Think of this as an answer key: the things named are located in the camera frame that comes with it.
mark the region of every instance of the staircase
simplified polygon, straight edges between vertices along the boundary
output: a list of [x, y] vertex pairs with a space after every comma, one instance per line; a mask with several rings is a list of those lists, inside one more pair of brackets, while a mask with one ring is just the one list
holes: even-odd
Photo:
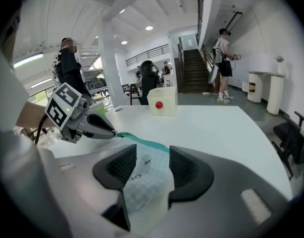
[[182, 93], [214, 92], [214, 87], [208, 84], [209, 71], [200, 52], [184, 51], [184, 75]]

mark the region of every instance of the red ball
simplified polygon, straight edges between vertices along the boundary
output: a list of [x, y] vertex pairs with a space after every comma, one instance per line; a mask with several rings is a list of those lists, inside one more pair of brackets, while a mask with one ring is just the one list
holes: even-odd
[[163, 103], [162, 103], [161, 101], [158, 101], [158, 102], [155, 104], [155, 107], [156, 107], [157, 109], [161, 109], [161, 108], [163, 108]]

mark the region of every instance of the black shorts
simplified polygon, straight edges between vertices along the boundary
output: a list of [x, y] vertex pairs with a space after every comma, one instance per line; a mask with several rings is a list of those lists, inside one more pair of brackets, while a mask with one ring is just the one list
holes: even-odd
[[222, 61], [218, 64], [219, 71], [222, 77], [232, 77], [232, 68], [230, 61]]

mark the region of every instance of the desk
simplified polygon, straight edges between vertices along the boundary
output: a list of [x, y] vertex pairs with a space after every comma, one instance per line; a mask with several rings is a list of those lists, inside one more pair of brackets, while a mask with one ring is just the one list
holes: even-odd
[[254, 103], [261, 102], [264, 75], [271, 76], [270, 94], [266, 110], [271, 115], [276, 116], [279, 113], [281, 105], [285, 75], [272, 72], [249, 71], [248, 101]]
[[[178, 106], [175, 116], [163, 117], [151, 116], [148, 106], [119, 106], [106, 116], [118, 132], [239, 162], [268, 181], [287, 200], [292, 199], [286, 171], [275, 149], [239, 107]], [[108, 143], [82, 137], [77, 144], [59, 141], [50, 150], [60, 158], [88, 154]]]

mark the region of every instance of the person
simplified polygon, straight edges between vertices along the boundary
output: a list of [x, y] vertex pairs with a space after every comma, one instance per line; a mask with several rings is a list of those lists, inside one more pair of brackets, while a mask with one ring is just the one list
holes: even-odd
[[228, 79], [232, 77], [232, 68], [230, 65], [231, 59], [238, 60], [238, 57], [229, 53], [229, 35], [230, 33], [222, 28], [219, 30], [219, 39], [216, 42], [214, 49], [222, 54], [222, 61], [217, 64], [221, 73], [221, 83], [219, 88], [218, 102], [229, 103], [229, 100], [233, 100], [233, 97], [228, 93]]
[[77, 52], [77, 46], [72, 38], [64, 38], [61, 41], [60, 48], [60, 51], [56, 53], [52, 62], [55, 88], [66, 82], [76, 91], [80, 92], [82, 97], [91, 106], [95, 102], [83, 82], [80, 73], [81, 65], [76, 61], [74, 55]]

